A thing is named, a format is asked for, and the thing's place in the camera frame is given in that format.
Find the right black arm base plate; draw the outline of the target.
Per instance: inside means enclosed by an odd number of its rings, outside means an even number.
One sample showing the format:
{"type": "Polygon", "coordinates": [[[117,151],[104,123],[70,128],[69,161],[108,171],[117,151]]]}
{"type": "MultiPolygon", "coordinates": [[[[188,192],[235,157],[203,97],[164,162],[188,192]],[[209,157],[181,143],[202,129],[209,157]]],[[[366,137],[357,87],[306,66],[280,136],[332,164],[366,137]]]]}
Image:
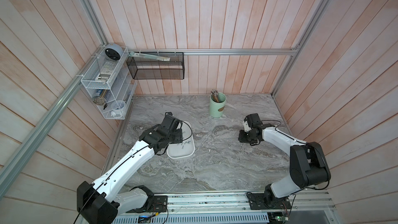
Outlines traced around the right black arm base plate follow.
{"type": "Polygon", "coordinates": [[[290,209],[291,204],[288,198],[275,198],[272,194],[262,193],[254,194],[246,193],[251,210],[267,210],[267,209],[290,209]]]}

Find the white rectangular storage box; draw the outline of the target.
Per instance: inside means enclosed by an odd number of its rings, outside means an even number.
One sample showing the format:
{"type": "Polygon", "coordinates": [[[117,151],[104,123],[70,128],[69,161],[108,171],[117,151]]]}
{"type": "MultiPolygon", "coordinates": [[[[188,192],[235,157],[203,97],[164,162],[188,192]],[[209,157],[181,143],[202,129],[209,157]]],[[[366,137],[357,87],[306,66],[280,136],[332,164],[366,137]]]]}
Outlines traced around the white rectangular storage box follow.
{"type": "Polygon", "coordinates": [[[167,156],[172,160],[188,158],[195,152],[193,133],[189,122],[183,122],[182,124],[182,137],[182,143],[172,144],[166,151],[167,156]]]}

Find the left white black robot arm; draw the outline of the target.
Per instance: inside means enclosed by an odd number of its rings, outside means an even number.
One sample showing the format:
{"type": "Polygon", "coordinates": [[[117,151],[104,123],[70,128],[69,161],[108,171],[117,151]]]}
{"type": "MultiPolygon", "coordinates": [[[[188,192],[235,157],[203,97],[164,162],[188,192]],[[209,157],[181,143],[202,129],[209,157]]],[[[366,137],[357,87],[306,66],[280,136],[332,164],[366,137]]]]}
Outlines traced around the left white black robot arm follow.
{"type": "Polygon", "coordinates": [[[89,224],[111,224],[126,212],[154,215],[158,203],[146,186],[136,186],[121,193],[125,183],[159,151],[183,142],[183,121],[171,112],[161,124],[145,130],[131,150],[94,182],[82,182],[77,188],[77,211],[89,224]]]}

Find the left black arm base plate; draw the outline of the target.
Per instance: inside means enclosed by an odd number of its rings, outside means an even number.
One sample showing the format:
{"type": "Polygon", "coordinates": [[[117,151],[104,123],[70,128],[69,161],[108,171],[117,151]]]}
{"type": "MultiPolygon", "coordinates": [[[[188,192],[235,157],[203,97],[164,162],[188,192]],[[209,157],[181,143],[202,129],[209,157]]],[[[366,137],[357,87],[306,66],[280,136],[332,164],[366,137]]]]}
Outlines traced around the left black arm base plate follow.
{"type": "Polygon", "coordinates": [[[143,207],[135,209],[135,213],[161,213],[166,212],[168,196],[151,196],[148,197],[143,207]]]}

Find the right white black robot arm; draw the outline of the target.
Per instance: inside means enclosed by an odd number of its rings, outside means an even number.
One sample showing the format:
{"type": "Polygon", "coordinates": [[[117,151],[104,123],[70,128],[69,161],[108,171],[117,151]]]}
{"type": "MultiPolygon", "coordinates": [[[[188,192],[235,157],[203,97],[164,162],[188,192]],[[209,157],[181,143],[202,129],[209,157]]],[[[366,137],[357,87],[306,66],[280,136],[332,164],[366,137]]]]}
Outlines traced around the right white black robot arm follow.
{"type": "Polygon", "coordinates": [[[266,186],[266,200],[280,200],[309,186],[330,181],[330,169],[320,144],[298,140],[275,125],[263,123],[258,114],[246,116],[243,126],[244,129],[239,132],[239,142],[256,146],[265,141],[290,158],[289,174],[266,186]]]}

